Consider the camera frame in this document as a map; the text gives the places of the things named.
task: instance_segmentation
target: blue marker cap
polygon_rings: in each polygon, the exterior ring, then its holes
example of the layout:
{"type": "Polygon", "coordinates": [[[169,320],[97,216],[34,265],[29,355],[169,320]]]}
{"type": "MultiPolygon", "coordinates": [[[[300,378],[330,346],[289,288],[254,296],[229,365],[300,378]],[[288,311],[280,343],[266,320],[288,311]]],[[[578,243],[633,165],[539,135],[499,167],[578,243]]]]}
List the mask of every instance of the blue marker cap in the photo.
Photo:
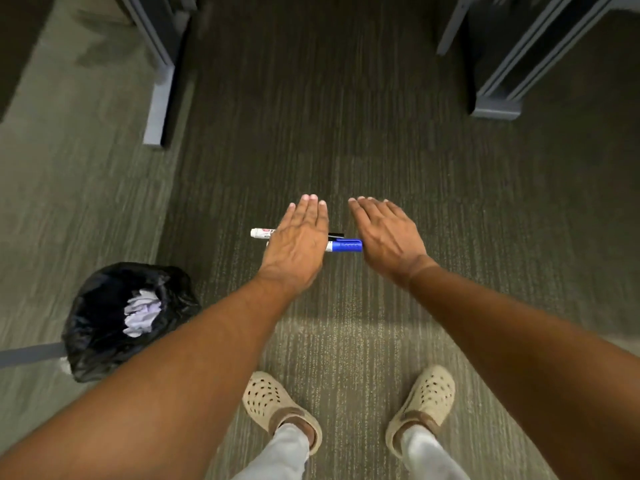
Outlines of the blue marker cap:
{"type": "Polygon", "coordinates": [[[359,239],[336,239],[333,241],[332,252],[334,253],[361,253],[362,241],[359,239]]]}

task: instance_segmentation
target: hand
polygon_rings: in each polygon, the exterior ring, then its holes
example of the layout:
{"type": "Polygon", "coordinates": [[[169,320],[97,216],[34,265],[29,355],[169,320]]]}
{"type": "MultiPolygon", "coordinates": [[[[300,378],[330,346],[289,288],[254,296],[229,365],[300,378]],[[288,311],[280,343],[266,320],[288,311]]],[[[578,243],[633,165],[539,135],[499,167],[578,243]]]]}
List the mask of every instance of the hand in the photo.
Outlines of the hand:
{"type": "Polygon", "coordinates": [[[300,293],[313,283],[322,268],[329,240],[326,202],[317,195],[302,195],[289,204],[280,225],[271,234],[258,276],[279,280],[300,293]]]}
{"type": "Polygon", "coordinates": [[[349,199],[364,245],[364,259],[382,276],[402,288],[421,270],[437,266],[413,221],[396,204],[373,197],[349,199]]]}

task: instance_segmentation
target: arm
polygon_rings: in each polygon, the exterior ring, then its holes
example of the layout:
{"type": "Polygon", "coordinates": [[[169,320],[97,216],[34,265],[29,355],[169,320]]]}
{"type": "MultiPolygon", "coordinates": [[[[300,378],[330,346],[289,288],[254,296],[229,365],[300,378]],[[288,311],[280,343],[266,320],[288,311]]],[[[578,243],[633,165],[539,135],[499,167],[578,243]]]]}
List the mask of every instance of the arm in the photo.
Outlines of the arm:
{"type": "Polygon", "coordinates": [[[291,204],[256,277],[158,340],[0,459],[0,477],[196,479],[280,316],[322,265],[326,204],[291,204]]]}
{"type": "Polygon", "coordinates": [[[349,206],[368,263],[436,318],[560,478],[640,476],[640,359],[443,270],[393,203],[349,206]]]}

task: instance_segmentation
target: forearm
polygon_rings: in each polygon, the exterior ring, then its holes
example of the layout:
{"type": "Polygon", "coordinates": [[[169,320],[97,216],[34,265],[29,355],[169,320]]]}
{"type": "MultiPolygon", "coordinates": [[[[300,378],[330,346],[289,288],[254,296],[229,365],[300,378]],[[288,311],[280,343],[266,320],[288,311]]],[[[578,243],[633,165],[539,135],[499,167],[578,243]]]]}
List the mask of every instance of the forearm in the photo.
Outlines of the forearm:
{"type": "Polygon", "coordinates": [[[16,445],[0,476],[201,477],[294,296],[275,280],[247,283],[16,445]]]}
{"type": "Polygon", "coordinates": [[[624,471],[640,435],[640,360],[441,268],[410,283],[556,473],[624,471]],[[575,455],[575,462],[567,461],[575,455]]]}

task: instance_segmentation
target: person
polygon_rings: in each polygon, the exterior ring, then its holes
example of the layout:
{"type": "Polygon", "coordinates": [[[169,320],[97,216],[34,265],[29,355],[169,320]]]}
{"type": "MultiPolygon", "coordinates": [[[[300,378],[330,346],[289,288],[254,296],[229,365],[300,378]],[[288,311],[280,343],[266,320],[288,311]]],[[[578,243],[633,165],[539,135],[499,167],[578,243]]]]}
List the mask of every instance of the person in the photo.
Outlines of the person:
{"type": "MultiPolygon", "coordinates": [[[[436,318],[559,478],[640,478],[640,359],[444,270],[395,204],[359,197],[349,207],[367,263],[436,318]]],[[[299,479],[322,430],[255,368],[286,307],[314,281],[327,240],[326,203],[303,195],[251,281],[14,445],[0,477],[199,479],[242,401],[272,439],[236,480],[299,479]]],[[[427,368],[388,425],[387,445],[414,478],[467,478],[436,439],[454,396],[451,375],[427,368]]]]}

